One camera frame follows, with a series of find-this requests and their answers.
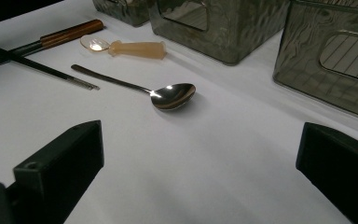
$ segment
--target metal container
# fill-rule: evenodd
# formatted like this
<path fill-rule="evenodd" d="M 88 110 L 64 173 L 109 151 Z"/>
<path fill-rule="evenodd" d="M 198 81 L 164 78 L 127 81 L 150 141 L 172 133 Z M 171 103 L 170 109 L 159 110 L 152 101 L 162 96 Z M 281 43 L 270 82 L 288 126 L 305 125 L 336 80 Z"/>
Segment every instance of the metal container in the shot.
<path fill-rule="evenodd" d="M 227 65 L 279 32 L 288 0 L 147 0 L 156 35 Z"/>
<path fill-rule="evenodd" d="M 274 80 L 358 115 L 358 0 L 293 0 Z"/>
<path fill-rule="evenodd" d="M 95 8 L 134 27 L 149 21 L 146 0 L 92 0 Z"/>

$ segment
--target spoon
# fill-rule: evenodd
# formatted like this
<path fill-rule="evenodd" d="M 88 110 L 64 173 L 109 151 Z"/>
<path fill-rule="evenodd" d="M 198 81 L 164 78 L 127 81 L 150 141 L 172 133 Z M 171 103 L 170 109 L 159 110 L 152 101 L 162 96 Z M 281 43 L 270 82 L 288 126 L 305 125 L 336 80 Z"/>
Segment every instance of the spoon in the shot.
<path fill-rule="evenodd" d="M 167 54 L 163 41 L 121 43 L 121 41 L 117 40 L 112 44 L 109 44 L 98 36 L 83 35 L 80 38 L 80 43 L 86 49 L 93 51 L 102 51 L 107 49 L 108 53 L 112 56 L 127 54 L 144 58 L 163 59 Z"/>
<path fill-rule="evenodd" d="M 85 75 L 96 77 L 108 82 L 113 82 L 115 84 L 149 94 L 152 100 L 152 104 L 159 110 L 175 109 L 188 102 L 196 92 L 196 87 L 193 84 L 188 83 L 175 84 L 159 89 L 157 91 L 151 91 L 144 87 L 101 75 L 77 64 L 73 64 L 71 68 Z"/>

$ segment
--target plastic handle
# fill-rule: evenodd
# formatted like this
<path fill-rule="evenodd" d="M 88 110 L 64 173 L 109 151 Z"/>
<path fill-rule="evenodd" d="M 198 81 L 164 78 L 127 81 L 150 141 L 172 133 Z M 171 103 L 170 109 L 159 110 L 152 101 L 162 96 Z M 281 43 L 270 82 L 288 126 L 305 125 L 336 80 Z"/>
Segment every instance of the plastic handle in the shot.
<path fill-rule="evenodd" d="M 163 59 L 166 55 L 165 44 L 162 41 L 123 44 L 118 40 L 110 45 L 108 52 L 112 56 L 127 54 L 151 59 Z"/>
<path fill-rule="evenodd" d="M 40 37 L 40 42 L 44 49 L 49 49 L 102 29 L 103 23 L 100 20 L 88 21 L 50 35 L 44 35 Z"/>

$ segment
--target chopsticks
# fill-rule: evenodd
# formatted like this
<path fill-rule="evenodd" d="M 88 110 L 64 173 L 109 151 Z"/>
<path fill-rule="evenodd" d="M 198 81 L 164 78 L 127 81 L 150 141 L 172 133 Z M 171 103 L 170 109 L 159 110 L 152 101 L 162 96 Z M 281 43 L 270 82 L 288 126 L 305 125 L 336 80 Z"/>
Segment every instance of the chopsticks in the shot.
<path fill-rule="evenodd" d="M 42 72 L 45 72 L 45 73 L 48 73 L 48 74 L 51 74 L 57 78 L 60 78 L 62 80 L 65 80 L 65 81 L 68 81 L 72 84 L 75 84 L 77 86 L 80 86 L 80 87 L 83 87 L 83 88 L 86 88 L 88 90 L 99 90 L 100 88 L 96 85 L 93 85 L 91 83 L 88 83 L 86 81 L 83 81 L 81 79 L 78 79 L 76 77 L 71 77 L 63 72 L 60 72 L 60 71 L 57 71 L 53 68 L 50 68 L 48 66 L 45 66 L 41 63 L 37 63 L 37 62 L 34 62 L 32 60 L 29 60 L 29 59 L 26 59 L 24 57 L 21 57 L 19 55 L 16 55 L 14 53 L 11 53 L 7 50 L 4 50 L 4 49 L 0 49 L 0 56 L 1 57 L 4 57 L 4 58 L 7 58 L 7 59 L 10 59 L 11 61 L 14 61 L 16 63 L 21 63 L 21 64 L 24 64 L 24 65 L 27 65 L 29 67 L 32 67 L 36 70 L 39 70 L 39 71 L 42 71 Z"/>

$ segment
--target white surface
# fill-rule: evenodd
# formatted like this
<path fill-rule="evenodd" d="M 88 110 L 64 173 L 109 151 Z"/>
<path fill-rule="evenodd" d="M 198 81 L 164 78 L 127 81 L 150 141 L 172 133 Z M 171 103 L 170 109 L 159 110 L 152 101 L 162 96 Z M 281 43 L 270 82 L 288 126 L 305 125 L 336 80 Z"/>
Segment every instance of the white surface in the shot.
<path fill-rule="evenodd" d="M 66 0 L 0 22 L 0 47 L 100 19 L 96 35 L 165 41 L 162 61 L 91 53 L 78 41 L 29 56 L 101 87 L 87 91 L 16 63 L 0 66 L 0 182 L 12 168 L 72 126 L 100 119 L 105 166 L 67 224 L 350 223 L 295 167 L 304 122 L 358 139 L 358 118 L 272 81 L 281 33 L 233 67 Z M 157 111 L 147 95 L 86 77 L 70 66 L 149 89 L 189 82 L 182 109 Z"/>

